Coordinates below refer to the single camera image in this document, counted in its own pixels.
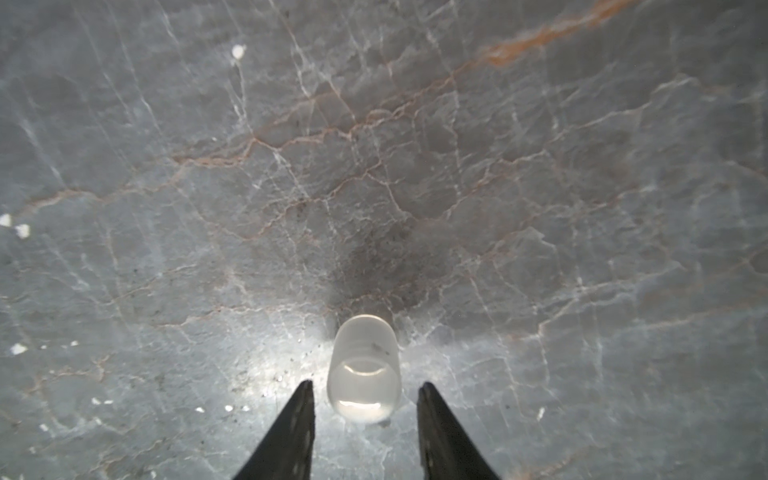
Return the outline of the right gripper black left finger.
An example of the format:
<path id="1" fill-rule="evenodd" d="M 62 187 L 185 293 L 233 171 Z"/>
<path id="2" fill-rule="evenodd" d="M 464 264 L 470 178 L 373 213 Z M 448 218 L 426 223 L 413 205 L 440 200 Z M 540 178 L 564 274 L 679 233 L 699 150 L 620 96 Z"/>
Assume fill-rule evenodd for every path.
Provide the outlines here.
<path id="1" fill-rule="evenodd" d="M 304 380 L 233 479 L 310 479 L 314 440 L 313 382 Z"/>

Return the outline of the translucent glue stick cap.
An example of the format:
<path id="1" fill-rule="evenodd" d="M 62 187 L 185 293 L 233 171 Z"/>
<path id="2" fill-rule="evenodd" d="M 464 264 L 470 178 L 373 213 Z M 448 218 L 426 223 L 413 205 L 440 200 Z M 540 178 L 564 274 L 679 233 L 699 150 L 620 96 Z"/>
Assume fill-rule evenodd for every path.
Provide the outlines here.
<path id="1" fill-rule="evenodd" d="M 357 315 L 335 337 L 326 391 L 345 420 L 375 424 L 391 417 L 402 394 L 399 348 L 384 319 Z"/>

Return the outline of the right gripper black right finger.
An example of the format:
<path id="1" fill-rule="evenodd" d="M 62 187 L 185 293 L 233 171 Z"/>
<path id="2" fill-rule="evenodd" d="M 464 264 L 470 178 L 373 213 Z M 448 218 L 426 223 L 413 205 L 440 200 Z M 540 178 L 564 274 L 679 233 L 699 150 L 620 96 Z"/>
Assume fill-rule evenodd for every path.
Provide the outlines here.
<path id="1" fill-rule="evenodd" d="M 417 420 L 425 479 L 500 479 L 431 382 L 419 388 Z"/>

